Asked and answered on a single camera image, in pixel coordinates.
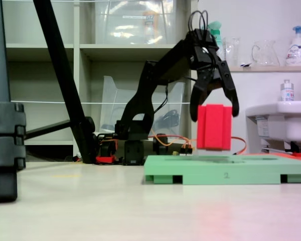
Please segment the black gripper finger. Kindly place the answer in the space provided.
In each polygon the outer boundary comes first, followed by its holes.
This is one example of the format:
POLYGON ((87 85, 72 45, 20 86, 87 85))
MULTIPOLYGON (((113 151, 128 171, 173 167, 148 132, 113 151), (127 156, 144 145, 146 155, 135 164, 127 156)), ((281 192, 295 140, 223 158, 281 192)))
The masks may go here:
POLYGON ((225 96, 231 101, 233 117, 237 117, 240 110, 238 96, 228 64, 225 60, 219 59, 216 63, 214 79, 218 81, 218 88, 222 88, 225 96))
POLYGON ((193 86, 190 99, 190 116, 194 122, 198 120, 198 106, 202 105, 209 95, 207 86, 213 79, 213 76, 214 72, 212 69, 197 71, 198 78, 193 86))

